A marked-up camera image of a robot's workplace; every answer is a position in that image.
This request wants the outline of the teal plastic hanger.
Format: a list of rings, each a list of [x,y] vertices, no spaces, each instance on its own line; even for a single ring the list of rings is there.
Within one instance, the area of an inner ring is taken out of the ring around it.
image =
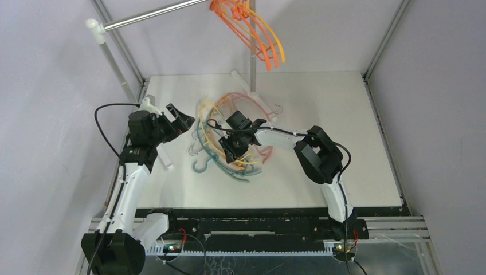
[[[207,157],[202,167],[198,167],[197,160],[192,163],[192,170],[197,174],[205,173],[209,168],[210,163],[215,165],[224,175],[226,175],[230,179],[241,183],[249,183],[250,178],[260,175],[263,172],[263,170],[258,169],[255,164],[246,165],[246,167],[240,172],[231,171],[230,168],[225,168],[222,160],[220,159],[220,156],[216,155],[216,151],[214,149],[210,149],[210,152],[205,154]]]

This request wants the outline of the pale yellow wire-hook hanger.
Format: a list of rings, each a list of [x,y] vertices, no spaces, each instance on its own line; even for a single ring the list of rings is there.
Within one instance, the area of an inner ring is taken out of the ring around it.
[[[206,127],[205,127],[206,124],[203,119],[203,113],[205,109],[211,109],[213,107],[214,104],[206,97],[200,100],[199,107],[198,107],[199,126],[202,130],[203,137],[206,139],[206,141],[203,143],[203,146],[209,145],[210,149],[214,149],[216,151],[217,156],[222,156],[224,158],[225,154],[215,145],[215,143],[210,138],[210,135],[206,132]],[[235,167],[238,166],[239,168],[242,168],[245,165],[257,164],[257,163],[259,163],[259,161],[253,161],[253,154],[248,153],[242,159],[237,159],[236,164],[234,164],[233,166]]]

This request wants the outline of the yellow-orange plastic hanger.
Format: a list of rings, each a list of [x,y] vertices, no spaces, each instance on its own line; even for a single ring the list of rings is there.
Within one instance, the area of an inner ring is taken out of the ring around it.
[[[248,1],[236,1],[231,22],[237,37],[264,62],[270,71],[285,62],[285,50],[274,30],[252,8]]]

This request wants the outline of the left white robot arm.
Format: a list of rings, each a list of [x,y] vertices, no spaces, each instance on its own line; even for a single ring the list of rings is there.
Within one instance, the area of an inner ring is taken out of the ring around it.
[[[98,227],[81,239],[88,262],[87,274],[140,274],[146,251],[162,235],[174,238],[179,223],[166,214],[150,214],[134,226],[137,206],[158,157],[157,147],[187,132],[195,118],[177,110],[167,110],[169,120],[157,107],[142,103],[128,116],[125,145],[116,156],[119,160],[113,195]]]

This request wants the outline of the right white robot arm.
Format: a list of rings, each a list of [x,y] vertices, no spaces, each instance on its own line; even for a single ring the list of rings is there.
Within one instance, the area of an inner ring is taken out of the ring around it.
[[[305,175],[320,185],[328,206],[328,215],[333,221],[331,230],[338,238],[347,238],[354,231],[349,219],[352,207],[348,199],[342,175],[349,167],[343,163],[349,150],[333,141],[319,126],[313,126],[305,133],[276,128],[265,119],[252,121],[242,112],[236,111],[225,120],[224,128],[215,119],[208,119],[206,125],[214,130],[224,131],[219,139],[225,160],[233,163],[247,153],[250,146],[271,146],[295,153]]]

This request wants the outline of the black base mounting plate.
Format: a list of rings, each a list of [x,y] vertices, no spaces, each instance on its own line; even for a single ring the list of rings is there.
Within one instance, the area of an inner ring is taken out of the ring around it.
[[[186,233],[186,252],[290,253],[324,249],[325,241],[370,238],[373,218],[394,220],[410,215],[401,207],[357,207],[348,222],[331,219],[326,207],[281,209],[138,209],[136,218],[166,214],[165,242]]]

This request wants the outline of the left small circuit board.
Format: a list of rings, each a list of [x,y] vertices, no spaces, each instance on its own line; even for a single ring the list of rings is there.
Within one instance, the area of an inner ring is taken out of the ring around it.
[[[179,244],[164,245],[162,254],[180,253],[182,251],[182,248],[183,247]]]

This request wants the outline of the small circuit board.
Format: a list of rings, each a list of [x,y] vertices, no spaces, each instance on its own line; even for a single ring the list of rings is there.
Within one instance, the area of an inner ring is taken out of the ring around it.
[[[337,245],[333,247],[332,251],[334,253],[350,253],[355,246],[345,246],[345,245]]]
[[[162,254],[180,253],[182,251],[182,248],[183,247],[179,244],[164,245]]]

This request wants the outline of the right small circuit board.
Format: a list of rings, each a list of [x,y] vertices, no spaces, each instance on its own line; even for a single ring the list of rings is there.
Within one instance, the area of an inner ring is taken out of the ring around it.
[[[332,251],[334,253],[350,253],[355,246],[345,246],[345,245],[337,245],[333,247]]]

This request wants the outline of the white clothes rack frame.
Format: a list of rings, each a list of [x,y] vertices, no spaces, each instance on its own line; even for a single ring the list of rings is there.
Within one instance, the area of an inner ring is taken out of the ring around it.
[[[247,51],[249,80],[237,70],[231,74],[247,95],[260,96],[256,89],[260,60],[235,33],[231,22],[235,2],[176,1],[115,20],[103,1],[93,1],[99,18],[90,18],[85,25],[131,100],[135,96],[108,46],[108,36],[142,85],[148,82],[144,73],[154,76],[227,72]]]

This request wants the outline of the aluminium rail frame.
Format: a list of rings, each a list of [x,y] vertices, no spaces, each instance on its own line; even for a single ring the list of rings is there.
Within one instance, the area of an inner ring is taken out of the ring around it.
[[[187,232],[182,253],[188,256],[317,256],[331,255],[342,245],[327,231],[327,218],[189,218],[170,222]],[[357,220],[348,245],[431,242],[421,217],[363,217]]]

